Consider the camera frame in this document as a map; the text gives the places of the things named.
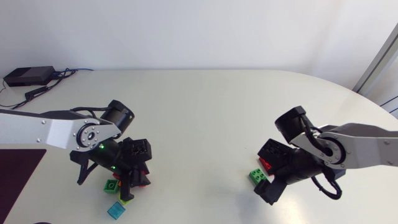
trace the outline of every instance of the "tabletop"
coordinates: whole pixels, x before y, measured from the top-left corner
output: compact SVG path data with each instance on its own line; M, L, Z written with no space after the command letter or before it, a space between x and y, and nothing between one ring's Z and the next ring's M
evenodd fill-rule
M0 103L18 103L34 87L11 88ZM397 130L398 121L334 83L276 70L80 71L22 107L42 113L119 100L136 118L122 139L146 138L152 182L134 187L118 220L118 201L103 187L112 173L97 167L83 185L69 151L47 151L5 223L395 223L398 169L347 170L340 200L311 180L288 185L273 206L253 192L248 174L269 139L285 143L274 121L301 105L315 126L364 123Z

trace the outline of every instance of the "power adapter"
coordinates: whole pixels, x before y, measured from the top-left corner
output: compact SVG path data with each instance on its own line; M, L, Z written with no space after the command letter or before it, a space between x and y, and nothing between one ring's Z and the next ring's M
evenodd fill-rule
M53 66L17 68L4 77L8 86L47 85L55 72Z

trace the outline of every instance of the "lego brick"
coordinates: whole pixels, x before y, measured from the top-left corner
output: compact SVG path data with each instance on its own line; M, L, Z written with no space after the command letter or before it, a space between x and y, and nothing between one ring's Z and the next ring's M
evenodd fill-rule
M104 191L109 194L116 194L119 190L118 180L107 180Z
M269 172L269 170L272 168L271 167L271 165L269 165L269 163L267 162L267 161L265 161L263 158L259 158L259 160L260 160L260 162L261 162L261 164L262 164L262 166L264 167L264 169L267 171L267 172Z
M120 194L118 195L118 199L119 199L119 201L120 201L123 205L127 205L128 203L130 203L130 202L132 201L132 199L131 199L131 200L128 200L127 202L124 201L124 200L122 200L122 199L120 198Z
M123 214L124 211L126 211L126 209L123 208L123 206L119 202L115 202L112 205L112 207L108 210L108 214L110 214L112 218L117 220Z
M118 179L118 180L120 180L120 176L119 175L117 175L117 174L112 174L113 175L113 177L115 178L115 179Z
M260 169L255 169L250 172L249 174L251 180L257 185L259 184L260 180L266 180L267 177L262 173Z

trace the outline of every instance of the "cyan lego block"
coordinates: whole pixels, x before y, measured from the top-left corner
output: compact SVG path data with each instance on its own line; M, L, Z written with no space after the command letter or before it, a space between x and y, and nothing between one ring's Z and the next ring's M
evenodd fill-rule
M123 206L119 202L115 202L112 205L112 207L108 210L108 213L112 216L112 218L117 220L123 214L124 211L126 211L126 209L123 208Z

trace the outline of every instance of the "black cable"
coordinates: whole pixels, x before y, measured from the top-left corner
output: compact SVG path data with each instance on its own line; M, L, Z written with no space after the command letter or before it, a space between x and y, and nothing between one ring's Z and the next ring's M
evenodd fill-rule
M79 71L79 70L90 70L90 71L93 71L92 69L89 69L89 68L76 68L76 69L69 69L69 68L66 68L64 71L61 71L61 72L54 72L54 73L52 74L52 79L53 79L53 80L57 80L57 81L56 81L53 85L48 86L48 89L47 89L47 90L45 90L45 91L43 91L42 93L39 93L39 94L37 94L37 95L34 95L34 96L32 96L32 98L26 99L26 100L24 100L24 101L22 101L22 102L20 102L20 103L17 103L17 104L14 104L14 105L9 105L9 106L6 106L6 105L0 105L0 106L5 107L5 108L11 108L12 110L17 109L17 108L20 108L21 106L24 106L25 104L27 104L28 102L32 101L33 99L36 99L37 97L39 97L39 96L43 95L44 93L50 91L52 88L54 88L55 86L57 86L63 79L72 76L73 74L75 74L75 73L76 73L77 71Z
M387 101L387 102L385 102L385 103L383 103L382 105L380 105L380 106L384 106L384 105L386 105L386 104L388 104L388 103L390 103L391 101L393 101L394 99L396 99L396 98L398 98L398 96L396 96L396 97L394 97L393 99L391 99L391 100L389 100L389 101Z
M337 182L331 181L329 184L336 190L336 193L333 194L329 191L327 191L317 180L315 176L311 177L312 182L319 188L322 193L324 193L326 196L330 197L331 199L338 200L341 198L341 195L343 194L343 191L341 190L340 186L337 184Z
M308 140L310 141L310 143L317 149L321 150L321 152L325 152L325 148L315 139L315 137L313 136L312 132L311 132L311 127L308 124L307 120L301 116L301 120L304 123L304 130L305 130L305 135L307 136Z
M316 128L316 127L310 127L308 124L307 120L301 116L301 120L303 121L304 124L304 130L305 130L305 135L307 136L308 140L310 143L317 149L321 150L321 152L325 152L325 148L315 139L313 136L311 129L317 130L319 133L322 133L322 130ZM336 190L336 193L333 194L329 191L327 191L317 180L315 176L311 177L312 182L319 188L320 191L322 191L326 196L338 200L341 197L341 194L343 191L341 190L340 186L337 184L335 180L329 181L329 184Z
M112 109L112 107L105 107L105 108L92 108L92 107L76 107L76 108L72 108L70 109L71 111L77 112L77 111L88 111L91 113L92 117L94 119L97 119L97 117L95 116L94 111L107 111Z
M322 132L323 132L321 129L319 129L319 128L317 128L317 127L311 127L311 129L314 129L314 130L318 131L319 133L322 133Z
M392 113L392 112L394 112L394 111L396 111L396 110L398 110L398 108L393 109L392 111L390 111L390 113Z
M92 107L85 107L85 106L81 106L81 107L77 107L77 108L72 108L70 109L71 111L83 111L83 110L87 110L87 111L107 111L112 109L112 107L105 107L105 108L92 108Z
M2 80L2 89L0 90L0 93L3 91L3 90L5 90L6 89L6 86L4 85L4 80Z

